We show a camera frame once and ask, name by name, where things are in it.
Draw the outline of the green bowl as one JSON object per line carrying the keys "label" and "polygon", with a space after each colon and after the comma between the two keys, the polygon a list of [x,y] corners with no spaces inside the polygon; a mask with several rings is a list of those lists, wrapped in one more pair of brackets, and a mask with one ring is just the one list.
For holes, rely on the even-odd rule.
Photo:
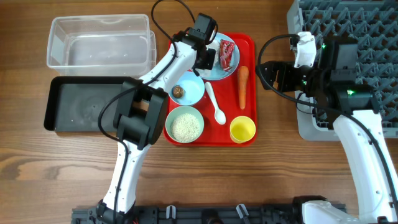
{"label": "green bowl", "polygon": [[200,124],[201,124],[201,133],[200,133],[199,137],[201,136],[201,134],[202,134],[202,132],[203,132],[203,130],[204,130],[205,122],[204,122],[203,116],[201,115],[201,113],[200,113],[196,108],[194,108],[194,107],[192,107],[192,106],[179,106],[179,107],[176,107],[175,109],[173,109],[173,110],[168,114],[168,116],[167,116],[167,118],[166,118],[166,122],[165,122],[165,130],[166,130],[166,133],[167,133],[167,134],[169,135],[169,137],[171,137],[172,140],[174,140],[174,141],[176,141],[176,140],[175,140],[174,137],[172,136],[172,131],[171,131],[171,124],[172,124],[172,121],[173,121],[177,116],[179,116],[179,115],[181,115],[181,114],[185,114],[185,113],[192,114],[192,115],[194,115],[194,116],[199,120],[199,122],[200,122]]}

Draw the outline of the brown mushroom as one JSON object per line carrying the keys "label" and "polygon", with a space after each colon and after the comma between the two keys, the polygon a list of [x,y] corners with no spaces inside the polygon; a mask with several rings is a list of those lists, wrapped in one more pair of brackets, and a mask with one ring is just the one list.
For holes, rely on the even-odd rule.
{"label": "brown mushroom", "polygon": [[181,98],[185,94],[185,90],[180,85],[175,85],[172,89],[172,96],[174,98]]}

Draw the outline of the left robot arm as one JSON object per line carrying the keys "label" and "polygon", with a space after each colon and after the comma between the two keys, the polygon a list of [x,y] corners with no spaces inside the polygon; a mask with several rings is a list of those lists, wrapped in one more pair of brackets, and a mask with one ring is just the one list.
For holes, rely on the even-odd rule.
{"label": "left robot arm", "polygon": [[158,140],[166,119],[169,92],[188,70],[211,68],[215,51],[208,49],[216,32],[189,29],[172,37],[163,59],[138,80],[123,83],[121,92],[101,110],[116,103],[113,126],[118,158],[108,192],[96,208],[103,223],[132,223],[136,187],[149,148]]}

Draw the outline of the red snack wrapper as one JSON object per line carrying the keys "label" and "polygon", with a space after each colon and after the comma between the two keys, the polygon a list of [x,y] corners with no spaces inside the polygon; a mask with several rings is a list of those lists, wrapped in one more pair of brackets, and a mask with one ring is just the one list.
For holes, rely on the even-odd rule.
{"label": "red snack wrapper", "polygon": [[228,71],[231,68],[231,59],[235,43],[228,40],[220,40],[219,62],[223,71]]}

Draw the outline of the light blue bowl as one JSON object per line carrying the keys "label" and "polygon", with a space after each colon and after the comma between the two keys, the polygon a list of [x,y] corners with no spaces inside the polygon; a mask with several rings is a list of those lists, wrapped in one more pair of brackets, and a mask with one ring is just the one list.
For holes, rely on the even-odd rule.
{"label": "light blue bowl", "polygon": [[181,98],[174,98],[172,90],[169,92],[170,99],[178,105],[192,106],[198,103],[205,93],[205,85],[202,78],[196,76],[193,72],[185,72],[175,85],[180,85],[185,90],[185,94]]}

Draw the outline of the white rice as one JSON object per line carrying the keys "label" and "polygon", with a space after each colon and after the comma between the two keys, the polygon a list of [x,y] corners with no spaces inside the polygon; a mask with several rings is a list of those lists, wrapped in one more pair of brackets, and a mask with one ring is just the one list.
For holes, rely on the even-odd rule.
{"label": "white rice", "polygon": [[181,114],[171,124],[172,136],[178,142],[188,143],[194,141],[201,133],[201,124],[192,114]]}

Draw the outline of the white tissue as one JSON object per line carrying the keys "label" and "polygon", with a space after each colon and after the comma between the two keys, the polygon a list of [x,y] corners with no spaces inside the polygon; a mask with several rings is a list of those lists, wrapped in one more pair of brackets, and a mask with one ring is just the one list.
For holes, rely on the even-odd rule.
{"label": "white tissue", "polygon": [[219,65],[219,57],[220,57],[220,42],[218,40],[214,40],[211,44],[207,45],[206,48],[213,49],[215,50],[215,58],[213,61],[213,68],[211,70],[200,70],[198,69],[198,72],[202,78],[210,78],[212,71],[216,68],[217,65]]}

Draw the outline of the yellow cup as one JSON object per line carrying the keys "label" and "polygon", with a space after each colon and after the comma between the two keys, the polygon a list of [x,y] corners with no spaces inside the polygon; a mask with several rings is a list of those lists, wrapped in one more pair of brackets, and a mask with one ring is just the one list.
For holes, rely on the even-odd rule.
{"label": "yellow cup", "polygon": [[229,126],[230,138],[237,144],[250,141],[256,134],[255,122],[247,116],[238,116]]}

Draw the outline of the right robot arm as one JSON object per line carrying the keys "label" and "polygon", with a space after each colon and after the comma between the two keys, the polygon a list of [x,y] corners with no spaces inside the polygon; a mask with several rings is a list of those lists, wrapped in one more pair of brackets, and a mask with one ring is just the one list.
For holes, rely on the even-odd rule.
{"label": "right robot arm", "polygon": [[289,35],[292,62],[259,60],[256,73],[266,90],[286,98],[301,91],[314,98],[343,145],[358,198],[352,217],[330,202],[295,199],[300,223],[396,223],[397,173],[382,132],[379,105],[371,86],[357,84],[358,43],[351,37],[328,37],[317,48],[308,32]]}

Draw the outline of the orange carrot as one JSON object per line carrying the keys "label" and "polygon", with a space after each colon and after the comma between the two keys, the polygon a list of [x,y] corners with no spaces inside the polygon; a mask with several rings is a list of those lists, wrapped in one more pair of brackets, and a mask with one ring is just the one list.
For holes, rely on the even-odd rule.
{"label": "orange carrot", "polygon": [[246,87],[249,77],[249,69],[247,66],[241,66],[238,69],[238,98],[239,107],[244,110],[246,107]]}

